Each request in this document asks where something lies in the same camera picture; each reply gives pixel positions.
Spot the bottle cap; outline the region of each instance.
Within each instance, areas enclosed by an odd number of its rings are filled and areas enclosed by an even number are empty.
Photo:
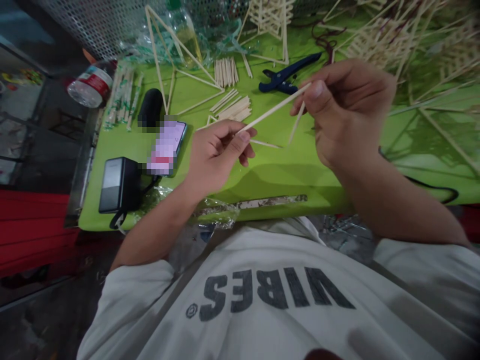
[[[166,4],[167,4],[166,8],[168,10],[178,10],[182,6],[180,4],[180,0],[168,0],[168,2]]]

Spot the phone screen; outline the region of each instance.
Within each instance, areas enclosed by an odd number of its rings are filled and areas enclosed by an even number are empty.
[[[186,129],[187,124],[181,121],[163,122],[151,156],[147,160],[146,168],[149,174],[165,177],[173,174]]]

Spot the hand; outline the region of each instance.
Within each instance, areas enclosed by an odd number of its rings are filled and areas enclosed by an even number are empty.
[[[395,78],[371,64],[349,59],[325,66],[302,86],[312,83],[290,111],[302,102],[315,120],[320,161],[329,168],[362,165],[376,158],[382,125],[396,91]]]
[[[185,183],[198,200],[218,192],[225,185],[237,160],[247,167],[248,159],[255,157],[249,141],[257,135],[257,131],[250,128],[235,136],[245,126],[242,122],[223,120],[193,135]]]

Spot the red bottle label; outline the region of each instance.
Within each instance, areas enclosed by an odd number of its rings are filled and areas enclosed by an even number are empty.
[[[78,81],[94,88],[104,100],[109,93],[109,90],[112,88],[113,83],[110,75],[96,66],[90,66],[78,77]]]

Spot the white t-shirt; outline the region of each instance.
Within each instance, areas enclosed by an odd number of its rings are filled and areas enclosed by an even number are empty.
[[[77,358],[302,360],[319,348],[345,360],[480,354],[480,256],[384,239],[374,259],[427,304],[333,249],[249,227],[208,256],[161,322],[172,267],[122,266],[106,278]]]

